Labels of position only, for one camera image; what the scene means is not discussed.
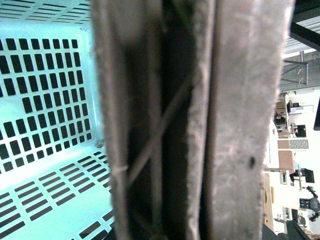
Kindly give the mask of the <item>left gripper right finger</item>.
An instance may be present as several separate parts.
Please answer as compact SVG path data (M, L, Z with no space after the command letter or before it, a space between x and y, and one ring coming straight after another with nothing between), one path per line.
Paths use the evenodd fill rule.
M203 237L259 240L263 164L293 0L219 0L212 39Z

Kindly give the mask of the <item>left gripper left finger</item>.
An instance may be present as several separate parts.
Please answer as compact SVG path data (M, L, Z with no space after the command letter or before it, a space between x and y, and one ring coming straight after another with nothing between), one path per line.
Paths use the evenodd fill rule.
M93 0L118 240L198 240L213 0Z

